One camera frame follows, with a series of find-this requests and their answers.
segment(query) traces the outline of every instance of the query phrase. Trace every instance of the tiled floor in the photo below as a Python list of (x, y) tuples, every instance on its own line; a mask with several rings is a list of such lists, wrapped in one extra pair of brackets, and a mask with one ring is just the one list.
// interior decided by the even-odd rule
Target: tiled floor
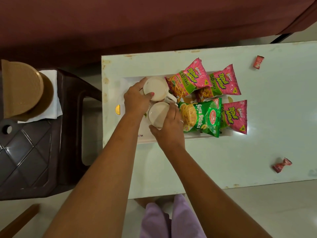
[[(270, 43), (276, 36), (242, 40), (238, 45)], [(307, 30), (295, 33), (283, 42), (317, 40), (317, 23)], [(101, 89), (101, 66), (89, 65), (68, 69)], [(101, 103), (86, 99), (83, 116), (82, 159), (91, 164), (102, 149)], [(259, 222), (275, 238), (317, 237), (317, 180), (257, 187), (227, 189), (225, 192)], [(14, 220), (31, 204), (41, 203), (40, 213), (15, 237), (41, 237), (54, 215), (70, 194), (41, 199), (0, 201), (0, 230)], [(166, 208), (169, 214), (172, 207)], [(129, 200), (122, 237), (138, 237), (144, 209)]]

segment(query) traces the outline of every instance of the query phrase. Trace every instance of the white table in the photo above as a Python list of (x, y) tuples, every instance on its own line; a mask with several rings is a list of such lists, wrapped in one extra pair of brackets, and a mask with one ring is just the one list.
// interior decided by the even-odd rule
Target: white table
[[(264, 56), (260, 70), (252, 67)], [(186, 140), (186, 149), (222, 188), (317, 179), (317, 42), (102, 56), (103, 140), (119, 122), (114, 113), (120, 79), (177, 73), (195, 58), (206, 71), (233, 63), (241, 96), (248, 100), (248, 134)], [(277, 158), (293, 162), (279, 174)], [(184, 193), (157, 143), (136, 150), (129, 199)]]

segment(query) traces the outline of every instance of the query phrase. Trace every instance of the hand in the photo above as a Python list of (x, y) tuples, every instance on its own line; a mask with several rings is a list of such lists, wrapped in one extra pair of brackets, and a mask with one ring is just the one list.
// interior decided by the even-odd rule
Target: hand
[(185, 148), (183, 123), (180, 121), (180, 118), (179, 108), (174, 103), (170, 103), (163, 128), (158, 130), (153, 125), (149, 126), (151, 133), (164, 152), (168, 152), (175, 147)]
[(149, 108), (150, 100), (154, 93), (142, 95), (140, 90), (143, 88), (147, 77), (143, 78), (133, 86), (129, 87), (128, 91), (124, 94), (125, 113), (132, 114), (135, 117), (140, 117), (146, 113)]

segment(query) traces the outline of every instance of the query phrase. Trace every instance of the candy wrapper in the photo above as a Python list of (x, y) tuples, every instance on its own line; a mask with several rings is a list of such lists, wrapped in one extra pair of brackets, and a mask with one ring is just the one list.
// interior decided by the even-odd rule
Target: candy wrapper
[(253, 64), (253, 67), (255, 67), (256, 69), (260, 69), (260, 65), (261, 65), (261, 62), (263, 61), (263, 59), (264, 59), (264, 57), (257, 56), (256, 61)]
[(221, 98), (201, 103), (178, 104), (184, 122), (184, 132), (200, 130), (203, 133), (219, 137)]
[(173, 95), (177, 98), (177, 103), (182, 97), (195, 90), (211, 86), (210, 78), (199, 58), (196, 58), (184, 71), (165, 79)]
[(230, 127), (247, 134), (247, 101), (224, 103), (221, 106), (220, 128)]
[(210, 74), (209, 78), (212, 86), (197, 90), (195, 92), (197, 101), (202, 102), (206, 98), (212, 98), (223, 94), (241, 95), (232, 64), (222, 71)]
[(282, 171), (285, 165), (291, 165), (291, 164), (292, 164), (291, 161), (289, 161), (287, 158), (284, 158), (282, 163), (275, 164), (272, 166), (272, 168), (274, 169), (276, 173), (279, 173)]

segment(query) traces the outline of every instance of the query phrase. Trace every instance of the chair hole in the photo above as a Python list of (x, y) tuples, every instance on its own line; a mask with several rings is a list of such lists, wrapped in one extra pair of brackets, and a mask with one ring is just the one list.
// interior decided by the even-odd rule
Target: chair hole
[(2, 133), (4, 133), (5, 135), (8, 135), (12, 132), (12, 126), (10, 125), (6, 125), (2, 128)]

